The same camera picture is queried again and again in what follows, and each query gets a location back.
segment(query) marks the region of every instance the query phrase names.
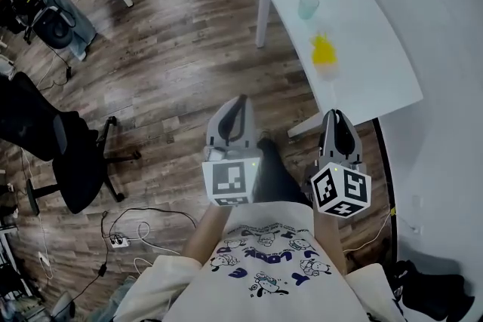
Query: electrical cable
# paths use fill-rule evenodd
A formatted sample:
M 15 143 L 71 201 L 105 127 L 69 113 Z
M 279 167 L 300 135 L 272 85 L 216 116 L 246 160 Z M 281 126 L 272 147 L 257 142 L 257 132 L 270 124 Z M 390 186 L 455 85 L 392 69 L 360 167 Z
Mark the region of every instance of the electrical cable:
M 151 263 L 151 262 L 148 262 L 147 260 L 145 260 L 145 259 L 143 259 L 143 258 L 134 258 L 134 261 L 133 261 L 133 263 L 134 263 L 134 268 L 136 269 L 136 271 L 137 271 L 137 273 L 138 273 L 139 275 L 141 275 L 141 273 L 139 272 L 139 269 L 137 268 L 137 265 L 136 265 L 136 261 L 137 261 L 137 260 L 142 260 L 143 262 L 146 262 L 147 264 L 149 264 L 149 265 L 152 267 L 152 263 Z
M 140 231 L 141 231 L 141 226 L 143 224 L 146 224 L 148 226 L 148 232 L 144 236 L 141 236 Z M 144 244 L 147 244 L 150 247 L 158 248 L 159 250 L 165 250 L 165 251 L 169 251 L 171 253 L 174 253 L 176 255 L 180 255 L 180 253 L 178 253 L 177 251 L 174 251 L 170 248 L 155 246 L 154 244 L 151 244 L 151 243 L 148 243 L 147 241 L 145 241 L 144 239 L 147 238 L 147 236 L 149 235 L 150 232 L 151 232 L 151 226 L 149 225 L 149 223 L 148 222 L 140 222 L 137 225 L 137 238 L 126 238 L 126 240 L 128 240 L 128 241 L 142 241 Z
M 43 77 L 40 79 L 40 81 L 38 81 L 38 84 L 37 84 L 37 86 L 35 86 L 35 87 L 37 87 L 37 88 L 38 88 L 38 86 L 39 86 L 39 85 L 42 83 L 42 81 L 45 79 L 45 77 L 47 76 L 47 74 L 48 74 L 49 72 L 51 72 L 52 66 L 53 66 L 53 64 L 54 64 L 54 59 L 55 59 L 55 55 L 54 55 L 54 56 L 52 56 L 51 65 L 48 67 L 47 72 L 46 72 L 46 73 L 44 74 L 44 76 L 43 76 Z
M 23 155 L 25 156 L 25 159 L 27 160 L 27 164 L 29 165 L 30 179 L 32 181 L 32 187 L 35 189 L 35 185 L 34 185 L 34 182 L 33 182 L 32 168 L 30 167 L 29 158 L 27 157 L 25 150 L 23 150 L 23 148 L 21 148 L 21 149 L 22 149 Z M 40 216 L 40 213 L 38 214 L 38 220 L 40 222 L 40 228 L 42 229 L 42 237 L 44 239 L 45 257 L 47 258 L 47 261 L 49 262 L 49 268 L 51 269 L 51 276 L 50 277 L 47 274 L 47 270 L 45 269 L 44 264 L 42 263 L 42 259 L 40 258 L 40 256 L 38 257 L 38 260 L 40 262 L 40 266 L 42 267 L 42 270 L 44 270 L 45 276 L 47 277 L 48 280 L 50 280 L 54 277 L 54 273 L 52 272 L 52 264 L 51 264 L 51 260 L 48 256 L 47 242 L 45 240 L 45 230 L 44 230 L 44 225 L 42 224 L 42 217 Z
M 121 213 L 121 215 L 119 215 L 116 220 L 114 220 L 114 223 L 111 225 L 111 228 L 109 229 L 109 234 L 105 235 L 103 233 L 103 238 L 110 239 L 111 243 L 115 243 L 115 242 L 121 241 L 123 239 L 123 237 L 121 235 L 113 234 L 112 229 L 114 228 L 114 225 L 118 222 L 118 220 L 121 219 L 124 216 L 124 214 L 127 213 L 130 210 L 155 210 L 155 211 L 158 211 L 158 212 L 161 212 L 161 213 L 179 213 L 180 215 L 184 215 L 185 217 L 187 217 L 191 221 L 191 223 L 193 224 L 193 227 L 196 228 L 195 220 L 188 213 L 185 213 L 185 212 L 176 211 L 176 210 L 161 210 L 159 208 L 151 208 L 151 207 L 148 207 L 148 208 L 128 208 L 123 213 Z M 140 234 L 140 227 L 141 227 L 142 224 L 146 224 L 148 226 L 148 232 L 144 236 L 141 236 L 141 234 Z M 169 252 L 174 253 L 176 255 L 180 255 L 180 253 L 178 253 L 177 251 L 174 251 L 170 248 L 156 246 L 154 244 L 151 244 L 151 243 L 145 241 L 144 239 L 149 235 L 150 232 L 151 232 L 151 226 L 149 225 L 149 223 L 140 222 L 139 225 L 137 226 L 137 238 L 126 238 L 126 239 L 129 240 L 129 241 L 142 241 L 144 244 L 146 244 L 146 245 L 148 245 L 152 248 L 157 248 L 159 250 L 169 251 Z
M 196 222 L 195 222 L 195 220 L 188 213 L 186 213 L 186 212 L 177 211 L 177 210 L 162 210 L 160 208 L 151 208 L 151 207 L 147 207 L 147 208 L 128 208 L 123 213 L 121 213 L 121 215 L 119 215 L 116 220 L 114 220 L 114 223 L 111 225 L 111 228 L 109 229 L 109 234 L 108 235 L 103 235 L 105 238 L 111 238 L 112 236 L 119 236 L 118 234 L 113 234 L 112 233 L 112 229 L 114 228 L 114 225 L 118 222 L 118 220 L 121 219 L 124 216 L 124 214 L 127 213 L 130 210 L 155 210 L 155 211 L 158 211 L 158 212 L 161 212 L 161 213 L 179 213 L 180 215 L 184 215 L 189 220 L 191 220 L 191 223 L 193 224 L 193 227 L 196 228 Z
M 67 303 L 66 307 L 64 307 L 62 310 L 60 310 L 57 314 L 55 314 L 52 319 L 55 320 L 55 318 L 57 317 L 57 315 L 59 315 L 62 311 L 64 311 L 66 308 L 68 308 L 72 303 L 74 303 L 74 301 L 80 297 L 83 293 L 85 293 L 85 291 L 89 288 L 90 285 L 92 285 L 97 279 L 103 277 L 107 271 L 107 259 L 109 257 L 109 248 L 107 247 L 107 242 L 106 242 L 106 239 L 104 238 L 104 219 L 106 218 L 107 214 L 109 212 L 107 212 L 106 210 L 103 212 L 103 217 L 102 219 L 100 220 L 100 235 L 104 241 L 104 245 L 106 246 L 106 258 L 104 260 L 104 263 L 100 266 L 99 268 L 99 271 L 97 272 L 97 276 L 89 282 L 89 284 L 84 287 L 84 289 L 79 293 L 77 294 L 77 296 L 75 296 L 72 301 L 70 301 L 69 303 Z
M 46 46 L 47 46 L 48 48 L 50 48 L 50 49 L 51 49 L 51 51 L 52 51 L 52 52 L 53 52 L 55 55 L 57 55 L 57 56 L 58 56 L 58 57 L 59 57 L 59 58 L 60 58 L 60 59 L 61 59 L 61 60 L 62 60 L 62 61 L 63 61 L 63 62 L 66 64 L 66 66 L 67 66 L 67 72 L 68 72 L 68 74 L 70 74 L 70 71 L 71 71 L 71 70 L 69 70 L 69 69 L 70 69 L 69 64 L 68 64 L 68 63 L 67 63 L 67 62 L 66 62 L 66 61 L 65 61 L 65 60 L 64 60 L 64 59 L 63 59 L 63 58 L 62 58 L 62 57 L 61 57 L 61 56 L 60 56 L 60 55 L 59 55 L 59 54 L 58 54 L 58 53 L 57 53 L 57 52 L 56 52 L 56 51 L 55 51 L 55 50 L 54 50 L 54 49 L 53 49 L 51 46 L 49 46 L 48 44 L 46 44 Z M 47 76 L 47 74 L 50 72 L 50 70 L 51 70 L 51 68 L 52 68 L 52 65 L 54 64 L 54 59 L 55 59 L 55 57 L 54 57 L 54 58 L 52 58 L 51 65 L 50 65 L 50 67 L 48 68 L 48 70 L 47 70 L 47 72 L 45 73 L 45 75 L 44 75 L 44 76 L 42 77 L 42 79 L 40 80 L 40 82 L 37 84 L 37 88 L 38 88 L 38 86 L 40 85 L 40 83 L 41 83 L 41 82 L 44 80 L 44 78 Z M 51 84 L 50 86 L 44 87 L 43 89 L 40 89 L 39 91 L 46 91 L 46 90 L 49 90 L 49 89 L 53 88 L 54 86 L 59 86 L 59 87 L 64 86 L 64 85 L 65 85 L 65 84 L 67 84 L 67 82 L 69 81 L 69 77 L 70 77 L 70 75 L 67 75 L 67 76 L 66 76 L 66 81 L 65 81 L 64 83 L 62 83 L 62 84 L 58 84 L 56 81 L 52 81 L 52 84 Z
M 376 237 L 375 237 L 374 239 L 372 239 L 371 241 L 368 241 L 367 243 L 362 244 L 362 245 L 361 245 L 359 248 L 354 248 L 354 249 L 351 249 L 351 250 L 344 250 L 344 251 L 342 251 L 342 252 L 343 252 L 343 253 L 348 253 L 348 252 L 351 252 L 351 251 L 357 251 L 357 250 L 360 250 L 361 248 L 363 248 L 363 247 L 367 246 L 368 244 L 371 244 L 373 241 L 375 241 L 375 240 L 376 240 L 376 239 L 379 237 L 380 233 L 382 232 L 382 230 L 383 230 L 384 226 L 385 226 L 385 225 L 386 225 L 386 223 L 387 223 L 387 219 L 388 219 L 388 218 L 389 218 L 391 215 L 392 215 L 392 211 L 391 211 L 391 212 L 389 212 L 389 213 L 387 214 L 386 219 L 384 220 L 383 226 L 380 228 L 379 232 L 377 233 L 377 235 L 376 235 Z

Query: white wall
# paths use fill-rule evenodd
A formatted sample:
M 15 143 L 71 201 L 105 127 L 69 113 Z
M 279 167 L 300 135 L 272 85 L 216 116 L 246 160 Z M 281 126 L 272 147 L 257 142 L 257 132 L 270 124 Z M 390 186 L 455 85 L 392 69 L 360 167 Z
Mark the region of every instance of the white wall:
M 477 298 L 464 320 L 473 322 L 483 314 L 483 0 L 377 2 L 424 94 L 421 103 L 380 119 L 400 257 L 426 273 L 464 275 Z M 406 317 L 429 320 L 415 311 Z

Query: power strip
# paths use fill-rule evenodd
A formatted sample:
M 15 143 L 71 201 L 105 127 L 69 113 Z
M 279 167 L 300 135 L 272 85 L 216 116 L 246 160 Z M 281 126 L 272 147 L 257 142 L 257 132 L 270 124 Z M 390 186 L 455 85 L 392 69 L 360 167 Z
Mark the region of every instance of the power strip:
M 113 238 L 110 239 L 112 248 L 129 247 L 129 240 L 127 238 Z

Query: cartoon print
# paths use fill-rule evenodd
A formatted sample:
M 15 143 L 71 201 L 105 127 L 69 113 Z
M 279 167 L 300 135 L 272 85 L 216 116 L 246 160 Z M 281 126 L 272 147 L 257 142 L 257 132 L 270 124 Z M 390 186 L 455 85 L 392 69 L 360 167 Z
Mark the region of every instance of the cartoon print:
M 312 247 L 305 239 L 293 239 L 292 241 L 288 242 L 288 245 L 297 251 L 306 250 L 307 248 Z
M 266 234 L 261 234 L 258 238 L 258 244 L 265 247 L 270 247 L 275 240 L 275 234 L 280 231 L 267 232 Z
M 300 268 L 303 269 L 305 275 L 309 275 L 310 277 L 318 277 L 321 272 L 332 275 L 329 265 L 318 262 L 315 259 L 300 260 Z
M 228 248 L 233 249 L 233 248 L 238 248 L 240 246 L 246 246 L 245 241 L 247 240 L 248 239 L 239 239 L 237 241 L 225 241 L 225 243 Z
M 238 259 L 234 258 L 231 255 L 225 254 L 225 255 L 219 255 L 216 258 L 211 258 L 211 267 L 213 267 L 212 271 L 218 271 L 220 269 L 220 266 L 222 265 L 237 265 L 238 264 Z
M 288 291 L 280 290 L 277 281 L 264 272 L 259 272 L 255 277 L 255 284 L 250 287 L 250 291 L 255 291 L 258 288 L 257 296 L 261 298 L 263 294 L 288 294 Z

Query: wooden floor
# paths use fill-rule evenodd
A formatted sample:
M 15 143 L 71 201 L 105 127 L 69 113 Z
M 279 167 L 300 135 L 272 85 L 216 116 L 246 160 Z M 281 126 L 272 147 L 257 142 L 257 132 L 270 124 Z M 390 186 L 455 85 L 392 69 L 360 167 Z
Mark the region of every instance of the wooden floor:
M 49 305 L 62 291 L 75 295 L 95 278 L 106 253 L 100 233 L 103 211 L 109 211 L 106 227 L 129 207 L 182 210 L 201 218 L 207 206 L 201 170 L 205 131 L 209 118 L 227 100 L 239 94 L 250 96 L 258 127 L 274 131 L 285 163 L 298 180 L 304 166 L 315 159 L 318 141 L 313 133 L 288 143 L 286 130 L 317 108 L 275 13 L 270 16 L 266 47 L 255 47 L 258 0 L 133 0 L 132 8 L 122 0 L 73 1 L 99 35 L 83 63 L 61 51 L 72 64 L 74 77 L 66 86 L 54 86 L 43 94 L 60 110 L 77 110 L 91 128 L 100 129 L 107 117 L 115 115 L 119 126 L 111 131 L 107 149 L 113 155 L 137 149 L 143 158 L 109 166 L 115 187 L 127 196 L 121 204 L 115 204 L 106 189 L 78 215 L 66 209 L 59 193 L 38 201 L 54 272 L 44 290 Z M 17 68 L 39 82 L 52 63 L 52 52 L 38 39 L 31 46 L 20 36 L 8 43 Z M 65 68 L 58 58 L 52 66 L 39 88 L 53 80 L 64 81 Z M 372 239 L 389 212 L 373 126 L 363 124 L 358 132 L 373 177 L 373 201 L 369 210 L 340 223 L 345 248 Z M 24 190 L 20 156 L 17 146 L 0 142 L 0 168 Z M 52 183 L 51 163 L 28 157 L 35 185 Z M 19 231 L 9 239 L 16 256 L 25 260 L 29 273 L 45 287 L 47 279 L 37 257 L 37 251 L 44 250 L 39 218 L 32 215 L 26 197 L 20 193 L 18 198 Z M 150 242 L 175 250 L 193 232 L 181 215 L 139 211 L 127 213 L 115 230 L 134 238 L 139 221 L 151 225 Z M 383 237 L 389 235 L 388 223 L 381 237 L 355 257 L 364 264 L 374 262 Z M 105 304 L 128 275 L 137 276 L 135 257 L 152 262 L 157 253 L 139 241 L 110 251 L 106 276 L 76 301 L 79 311 L 84 314 Z

